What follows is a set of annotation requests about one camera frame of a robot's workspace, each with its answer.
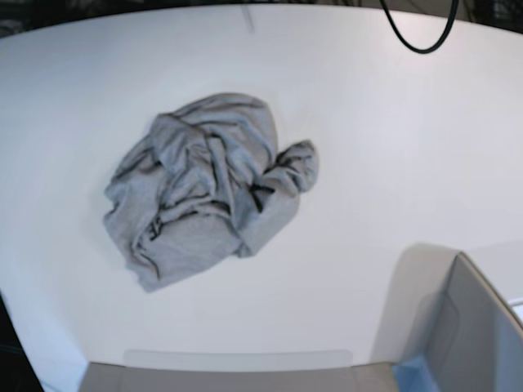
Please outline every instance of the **wrinkled garment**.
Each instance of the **wrinkled garment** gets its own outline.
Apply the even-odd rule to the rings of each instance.
[[[219,94],[160,114],[123,159],[105,227],[148,292],[229,255],[256,254],[296,214],[318,158],[303,141],[277,154],[266,104]]]

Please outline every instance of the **gray fabric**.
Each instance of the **gray fabric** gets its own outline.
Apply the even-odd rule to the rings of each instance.
[[[104,219],[148,292],[225,257],[256,254],[296,214],[315,183],[310,141],[277,155],[266,104],[220,94],[160,114],[105,190]]]

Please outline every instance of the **crumpled cloth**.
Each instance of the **crumpled cloth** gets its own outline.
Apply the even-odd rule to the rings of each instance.
[[[296,214],[316,181],[310,141],[277,154],[267,105],[218,94],[160,114],[105,190],[104,223],[138,282],[152,292],[256,254]]]

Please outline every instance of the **white table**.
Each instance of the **white table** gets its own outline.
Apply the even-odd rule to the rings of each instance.
[[[253,33],[240,7],[204,7],[0,41],[0,290],[37,375],[62,391],[126,350],[367,363],[415,243],[469,251],[523,297],[523,37],[456,22],[420,56],[379,10],[249,9]],[[420,47],[445,24],[395,18]],[[102,227],[103,189],[158,112],[220,91],[266,100],[282,147],[311,138],[319,181],[258,256],[147,295]]]

